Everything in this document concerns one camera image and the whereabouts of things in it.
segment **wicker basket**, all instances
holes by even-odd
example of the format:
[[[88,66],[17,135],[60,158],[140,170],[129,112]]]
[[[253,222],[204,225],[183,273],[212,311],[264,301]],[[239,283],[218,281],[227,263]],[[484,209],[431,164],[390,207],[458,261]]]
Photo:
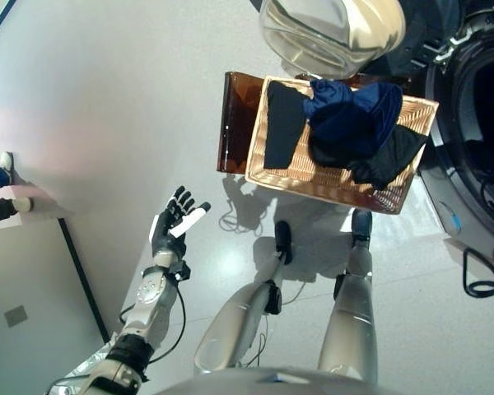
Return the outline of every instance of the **wicker basket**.
[[[249,157],[245,178],[251,183],[268,188],[286,190],[310,198],[360,207],[366,210],[399,214],[410,188],[413,175],[421,160],[424,147],[417,153],[412,163],[383,191],[375,190],[370,184],[355,184],[350,170],[334,169],[316,165],[309,156],[308,140],[310,127],[304,127],[295,149],[291,164],[285,170],[263,168],[265,141],[267,138],[267,89],[270,81],[279,81],[292,86],[301,93],[313,96],[309,82],[267,77],[262,87],[253,136],[249,147]],[[428,136],[438,103],[417,97],[404,96],[398,124]]]

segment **washing machine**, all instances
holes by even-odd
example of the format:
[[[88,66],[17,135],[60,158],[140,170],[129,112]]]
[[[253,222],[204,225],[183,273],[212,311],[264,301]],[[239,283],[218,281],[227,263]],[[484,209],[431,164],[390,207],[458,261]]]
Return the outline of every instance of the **washing machine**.
[[[494,0],[399,0],[406,36],[364,72],[440,103],[420,173],[445,231],[494,249]]]
[[[420,167],[445,231],[494,250],[494,2],[469,2],[464,22],[414,84],[440,103]]]

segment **robotic arm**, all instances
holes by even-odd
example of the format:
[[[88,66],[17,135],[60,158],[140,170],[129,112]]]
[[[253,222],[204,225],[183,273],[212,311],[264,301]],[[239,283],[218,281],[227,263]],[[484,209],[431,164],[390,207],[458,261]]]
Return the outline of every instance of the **robotic arm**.
[[[165,210],[154,217],[149,236],[152,265],[142,272],[136,303],[122,332],[106,359],[91,372],[81,395],[133,395],[146,379],[145,369],[168,331],[170,310],[179,295],[177,285],[190,277],[183,260],[185,232],[210,210],[207,202],[196,208],[193,204],[190,192],[179,187]]]

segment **black cable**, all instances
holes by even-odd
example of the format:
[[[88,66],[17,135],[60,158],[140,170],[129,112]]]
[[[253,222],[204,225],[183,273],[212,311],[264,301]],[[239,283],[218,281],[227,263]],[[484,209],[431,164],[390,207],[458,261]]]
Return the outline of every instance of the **black cable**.
[[[492,212],[494,213],[494,202],[491,200],[488,200],[488,198],[485,194],[485,190],[487,189],[487,185],[488,184],[490,184],[490,185],[494,184],[494,172],[486,173],[485,177],[486,178],[481,182],[481,188],[479,190],[479,194],[481,195],[481,199],[482,199],[483,203],[485,204],[485,206],[487,208],[489,208],[490,210],[492,210]]]
[[[73,380],[83,380],[83,379],[87,379],[88,377],[90,377],[89,374],[82,374],[79,376],[62,377],[61,379],[57,379],[48,386],[48,388],[44,391],[44,395],[49,395],[53,387],[62,387],[62,385],[60,385],[62,383],[66,383],[68,381],[73,381]]]
[[[263,350],[265,350],[265,346],[267,345],[267,336],[269,332],[269,323],[267,319],[267,315],[265,316],[265,333],[260,333],[260,341],[258,344],[258,353],[245,364],[245,367],[248,368],[250,364],[254,362],[254,360],[258,360],[257,366],[260,367],[260,356],[262,355]]]
[[[468,266],[468,256],[473,255],[479,261],[487,267],[492,274],[494,275],[494,267],[492,264],[489,262],[487,258],[485,258],[481,253],[476,251],[475,249],[471,248],[466,248],[463,251],[463,289],[467,293],[467,295],[472,296],[473,298],[476,299],[482,299],[482,298],[490,298],[491,296],[494,296],[494,281],[489,281],[489,280],[483,280],[483,281],[474,281],[471,282],[470,284],[467,284],[467,266]],[[477,288],[479,286],[483,287],[489,287],[490,289],[488,290],[478,290]]]
[[[135,306],[135,303],[132,304],[131,306],[128,306],[126,309],[124,309],[123,311],[121,311],[119,313],[119,322],[122,323],[123,325],[126,325],[126,319],[123,318],[123,316],[128,312],[130,311],[131,309],[133,309],[133,306]]]
[[[157,362],[158,360],[162,360],[167,355],[169,355],[178,346],[179,342],[181,342],[181,337],[183,337],[184,328],[187,323],[187,314],[184,309],[184,300],[183,300],[183,296],[181,295],[181,291],[179,290],[179,286],[175,286],[175,290],[178,293],[179,302],[181,302],[181,309],[183,310],[183,326],[181,327],[181,332],[179,333],[178,340],[175,341],[174,345],[171,348],[169,348],[167,351],[165,351],[163,354],[159,355],[157,358],[150,360],[150,362],[148,362],[149,365],[153,364],[154,362]]]

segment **person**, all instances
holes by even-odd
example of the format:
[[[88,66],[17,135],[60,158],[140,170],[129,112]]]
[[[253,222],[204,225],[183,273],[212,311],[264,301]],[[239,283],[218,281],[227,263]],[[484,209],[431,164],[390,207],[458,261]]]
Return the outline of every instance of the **person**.
[[[0,188],[13,184],[13,155],[3,152],[0,157]],[[18,199],[0,199],[0,221],[14,216],[18,212],[28,212],[33,209],[33,200],[30,197]]]

